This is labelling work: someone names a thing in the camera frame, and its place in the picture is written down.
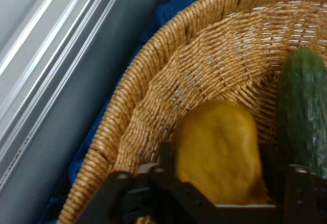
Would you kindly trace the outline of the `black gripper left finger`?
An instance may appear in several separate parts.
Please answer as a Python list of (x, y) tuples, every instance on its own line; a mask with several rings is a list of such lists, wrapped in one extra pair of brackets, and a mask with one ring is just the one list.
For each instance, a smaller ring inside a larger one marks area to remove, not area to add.
[(76, 223), (217, 223), (216, 207), (190, 183), (173, 175), (171, 145), (164, 143), (159, 164), (144, 173), (115, 171), (107, 176)]

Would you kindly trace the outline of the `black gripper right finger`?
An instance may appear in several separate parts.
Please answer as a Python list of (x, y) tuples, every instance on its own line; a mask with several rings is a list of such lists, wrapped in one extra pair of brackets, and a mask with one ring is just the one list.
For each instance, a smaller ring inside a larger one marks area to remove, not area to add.
[(326, 223), (326, 179), (289, 165), (285, 180), (283, 223)]

